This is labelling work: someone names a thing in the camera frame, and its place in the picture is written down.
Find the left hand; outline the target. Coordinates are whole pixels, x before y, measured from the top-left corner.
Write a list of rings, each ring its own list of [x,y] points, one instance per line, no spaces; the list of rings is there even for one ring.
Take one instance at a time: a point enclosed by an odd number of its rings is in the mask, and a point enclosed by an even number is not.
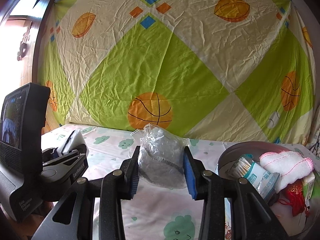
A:
[[[48,213],[52,210],[54,207],[53,202],[45,202],[43,201],[41,205],[39,205],[33,212],[33,215],[39,215],[42,217],[46,217]]]

